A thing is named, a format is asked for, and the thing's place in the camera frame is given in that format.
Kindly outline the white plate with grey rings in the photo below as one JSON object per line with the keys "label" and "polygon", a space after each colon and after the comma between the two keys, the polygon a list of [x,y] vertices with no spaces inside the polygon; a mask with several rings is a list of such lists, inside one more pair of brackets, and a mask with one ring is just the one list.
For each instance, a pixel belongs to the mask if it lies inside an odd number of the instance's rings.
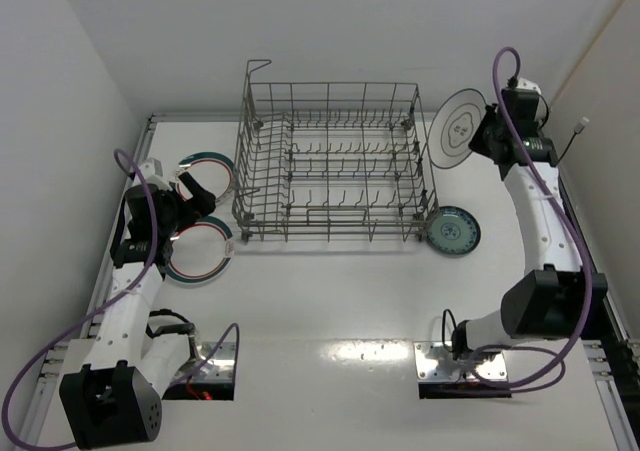
{"label": "white plate with grey rings", "polygon": [[451,95],[431,121],[428,148],[433,166],[452,169],[472,153],[470,142],[485,116],[486,100],[477,89]]}

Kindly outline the teal patterned small plate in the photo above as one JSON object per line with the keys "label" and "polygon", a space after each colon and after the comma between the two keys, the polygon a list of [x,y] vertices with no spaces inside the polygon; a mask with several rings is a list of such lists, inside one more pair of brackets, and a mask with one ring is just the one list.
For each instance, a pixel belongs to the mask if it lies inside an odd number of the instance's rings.
{"label": "teal patterned small plate", "polygon": [[481,227],[476,218],[463,208],[442,206],[427,232],[428,243],[450,256],[473,252],[481,240]]}

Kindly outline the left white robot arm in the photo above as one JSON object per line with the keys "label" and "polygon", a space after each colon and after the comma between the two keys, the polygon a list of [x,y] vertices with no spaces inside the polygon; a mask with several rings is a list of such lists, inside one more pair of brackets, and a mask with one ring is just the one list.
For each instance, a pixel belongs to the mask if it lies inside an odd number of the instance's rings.
{"label": "left white robot arm", "polygon": [[124,194],[128,217],[118,223],[110,254],[112,290],[93,346],[75,373],[62,377],[59,396],[76,446],[95,450],[154,441],[162,397],[179,368],[195,355],[192,324],[149,337],[152,307],[165,281],[173,241],[215,209],[215,197],[190,174],[195,191],[183,198],[159,160],[145,160]]}

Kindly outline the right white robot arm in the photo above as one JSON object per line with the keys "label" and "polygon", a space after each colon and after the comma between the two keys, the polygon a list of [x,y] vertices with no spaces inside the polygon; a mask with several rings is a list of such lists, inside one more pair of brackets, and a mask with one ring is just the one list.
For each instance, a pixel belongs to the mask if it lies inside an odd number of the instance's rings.
{"label": "right white robot arm", "polygon": [[555,147],[539,131],[539,87],[512,77],[501,98],[501,104],[487,107],[469,147],[493,161],[511,197],[524,245],[524,276],[497,311],[455,327],[456,359],[491,345],[568,338],[588,321],[585,291],[592,291],[590,307],[596,309],[608,289],[605,275],[591,272],[587,249],[572,236],[559,195]]}

